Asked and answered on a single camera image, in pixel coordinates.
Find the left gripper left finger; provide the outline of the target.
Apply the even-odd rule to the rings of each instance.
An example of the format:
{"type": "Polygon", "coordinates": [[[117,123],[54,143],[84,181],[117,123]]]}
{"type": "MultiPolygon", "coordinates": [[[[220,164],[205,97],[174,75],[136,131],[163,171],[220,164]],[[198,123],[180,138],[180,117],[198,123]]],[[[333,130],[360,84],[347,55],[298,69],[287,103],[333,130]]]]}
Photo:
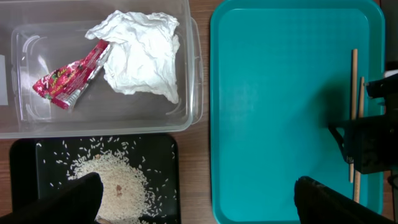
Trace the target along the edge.
{"type": "Polygon", "coordinates": [[[1,223],[95,223],[103,190],[100,175],[92,172],[51,197],[1,217],[1,223]]]}

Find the wooden chopstick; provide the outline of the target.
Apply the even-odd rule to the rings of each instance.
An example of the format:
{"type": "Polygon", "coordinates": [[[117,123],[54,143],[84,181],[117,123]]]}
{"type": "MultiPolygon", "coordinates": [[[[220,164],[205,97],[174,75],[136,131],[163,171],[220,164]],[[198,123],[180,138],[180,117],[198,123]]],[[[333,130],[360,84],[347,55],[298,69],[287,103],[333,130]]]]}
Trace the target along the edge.
{"type": "MultiPolygon", "coordinates": [[[[351,120],[356,119],[357,115],[357,97],[358,97],[358,50],[353,49],[351,54],[351,120]]],[[[356,171],[354,162],[349,165],[349,181],[356,184],[356,171]]]]}
{"type": "MultiPolygon", "coordinates": [[[[364,81],[365,78],[361,77],[360,87],[359,87],[357,119],[362,118],[364,116],[364,81]]],[[[354,194],[353,194],[353,200],[356,203],[359,203],[360,201],[360,191],[361,191],[361,173],[356,170],[354,173],[354,194]]]]}

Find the white napkin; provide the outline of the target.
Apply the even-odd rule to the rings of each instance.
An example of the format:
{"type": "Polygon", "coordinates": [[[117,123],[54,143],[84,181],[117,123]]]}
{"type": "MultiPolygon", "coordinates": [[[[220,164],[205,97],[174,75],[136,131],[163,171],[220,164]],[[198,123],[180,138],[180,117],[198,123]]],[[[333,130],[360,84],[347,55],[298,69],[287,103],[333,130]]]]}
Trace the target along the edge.
{"type": "Polygon", "coordinates": [[[177,104],[175,63],[180,43],[175,30],[179,25],[177,18],[163,12],[116,10],[85,37],[111,44],[104,79],[116,93],[148,92],[177,104]]]}

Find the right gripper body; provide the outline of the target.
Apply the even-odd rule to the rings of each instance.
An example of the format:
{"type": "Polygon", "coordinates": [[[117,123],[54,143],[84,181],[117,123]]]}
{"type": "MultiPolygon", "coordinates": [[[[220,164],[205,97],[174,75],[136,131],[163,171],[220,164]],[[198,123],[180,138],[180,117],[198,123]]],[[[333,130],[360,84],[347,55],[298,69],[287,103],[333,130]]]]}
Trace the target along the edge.
{"type": "Polygon", "coordinates": [[[345,162],[362,174],[397,169],[397,74],[366,84],[368,95],[383,98],[386,112],[328,125],[345,162]]]}

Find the red snack wrapper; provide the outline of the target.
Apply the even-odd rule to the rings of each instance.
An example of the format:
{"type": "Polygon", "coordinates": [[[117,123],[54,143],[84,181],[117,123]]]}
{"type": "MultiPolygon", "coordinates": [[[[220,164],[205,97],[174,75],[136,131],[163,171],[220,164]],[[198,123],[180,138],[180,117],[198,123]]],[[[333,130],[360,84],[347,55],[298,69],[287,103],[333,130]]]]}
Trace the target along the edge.
{"type": "Polygon", "coordinates": [[[33,85],[33,90],[63,110],[72,109],[103,68],[111,47],[109,42],[99,41],[85,58],[47,74],[33,85]]]}

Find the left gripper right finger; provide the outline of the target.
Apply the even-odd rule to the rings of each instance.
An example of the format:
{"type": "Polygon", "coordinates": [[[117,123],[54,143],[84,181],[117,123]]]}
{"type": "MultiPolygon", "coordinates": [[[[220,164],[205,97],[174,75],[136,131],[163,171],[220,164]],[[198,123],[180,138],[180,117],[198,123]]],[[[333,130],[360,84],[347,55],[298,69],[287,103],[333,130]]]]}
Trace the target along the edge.
{"type": "Polygon", "coordinates": [[[308,176],[294,186],[301,224],[393,224],[394,222],[308,176]]]}

